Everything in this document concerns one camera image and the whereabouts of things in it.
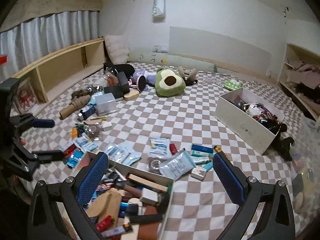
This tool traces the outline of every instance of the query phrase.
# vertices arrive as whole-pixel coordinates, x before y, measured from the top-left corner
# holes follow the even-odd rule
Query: avocado plush toy
[[[160,67],[157,70],[155,87],[158,95],[170,97],[182,93],[186,88],[186,84],[174,70]]]

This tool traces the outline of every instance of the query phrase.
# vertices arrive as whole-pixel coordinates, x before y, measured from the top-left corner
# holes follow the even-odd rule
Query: white curtain
[[[49,53],[98,38],[98,11],[62,12],[34,18],[0,33],[0,82]]]

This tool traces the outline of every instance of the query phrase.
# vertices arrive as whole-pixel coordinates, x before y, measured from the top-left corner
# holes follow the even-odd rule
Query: metal screw
[[[44,181],[43,181],[43,180],[39,180],[39,181],[37,182],[37,186],[38,186],[38,187],[41,187],[43,184],[44,184]]]
[[[71,183],[71,182],[73,182],[73,180],[74,180],[74,177],[69,176],[69,177],[66,177],[65,182],[66,183]]]
[[[256,183],[256,182],[257,182],[257,178],[254,177],[254,176],[250,176],[250,177],[249,177],[249,181],[250,181],[251,183]]]
[[[278,184],[279,184],[280,187],[284,187],[284,186],[285,186],[285,183],[284,183],[284,181],[282,181],[282,180],[279,180],[279,181],[278,181]]]

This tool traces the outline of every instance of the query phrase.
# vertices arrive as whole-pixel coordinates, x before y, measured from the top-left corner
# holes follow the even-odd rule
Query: open box
[[[229,102],[234,102],[238,96],[247,103],[262,103],[266,109],[278,117],[280,122],[283,121],[284,114],[272,104],[245,88],[239,88],[219,96],[215,117],[249,144],[258,154],[262,155],[276,135]]]
[[[81,161],[77,164],[77,166],[74,168],[74,170],[71,173],[71,176],[75,177],[78,172],[84,167],[89,165],[90,161],[95,157],[95,153],[92,152],[87,152],[86,154],[83,155]],[[121,163],[116,163],[112,160],[109,159],[109,167],[115,167],[123,176],[126,176],[127,174],[133,174],[136,176],[139,176],[141,178],[144,179],[148,179],[151,180],[157,184],[163,185],[163,186],[170,186],[171,189],[173,189],[174,186],[174,180],[170,179],[168,177],[162,176],[162,175],[158,175],[158,174],[154,174],[148,171],[142,171],[139,170],[137,168],[131,167],[131,166],[127,166]],[[170,192],[170,200],[169,200],[169,205],[167,208],[167,212],[164,214],[163,220],[160,224],[160,227],[158,229],[158,237],[157,240],[161,240],[162,239],[162,235],[163,235],[163,231],[164,231],[164,227],[168,218],[168,214],[169,214],[169,209],[171,206],[171,201],[172,201],[172,196],[173,196],[173,190],[171,190]]]

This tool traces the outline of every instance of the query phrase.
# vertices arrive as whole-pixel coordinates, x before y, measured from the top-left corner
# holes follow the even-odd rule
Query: bed
[[[159,66],[145,63],[131,63],[135,68],[156,71]],[[30,129],[23,134],[26,148],[32,150],[57,149],[71,140],[71,128],[77,122],[76,114],[65,120],[59,119],[59,111],[68,105],[71,93],[85,84],[96,83],[102,70],[80,81],[66,90],[50,103],[38,118],[54,119],[53,129]],[[227,81],[230,76],[216,73],[198,73],[198,84],[186,87],[183,95],[159,98],[155,89],[140,94],[136,100],[120,101],[118,112],[109,115],[113,124],[111,131],[105,132],[98,141],[102,150],[108,141],[120,143],[129,141],[133,149],[142,152],[142,159],[133,166],[147,169],[149,138],[170,138],[177,149],[190,150],[192,143],[207,147],[222,145],[232,163],[238,166],[246,176],[255,176],[259,181],[274,184],[283,180],[292,199],[292,181],[290,167],[277,153],[268,150],[264,156],[258,155],[248,144],[214,117],[219,95],[227,90],[213,86],[208,79]],[[280,89],[255,82],[244,82],[250,91],[273,103],[285,115],[288,132],[284,136],[295,136],[299,129],[301,111]],[[38,180],[47,183],[63,181],[72,170],[63,162],[42,164],[34,173],[33,181],[22,180],[23,185],[32,193]],[[207,172],[201,182],[185,174],[176,182],[173,189],[172,206],[165,227],[163,239],[216,239],[235,214],[238,206],[232,204],[218,176],[213,170]],[[250,237],[257,224],[263,205],[259,205],[244,238]],[[296,235],[315,217],[312,210],[302,215],[294,214]]]

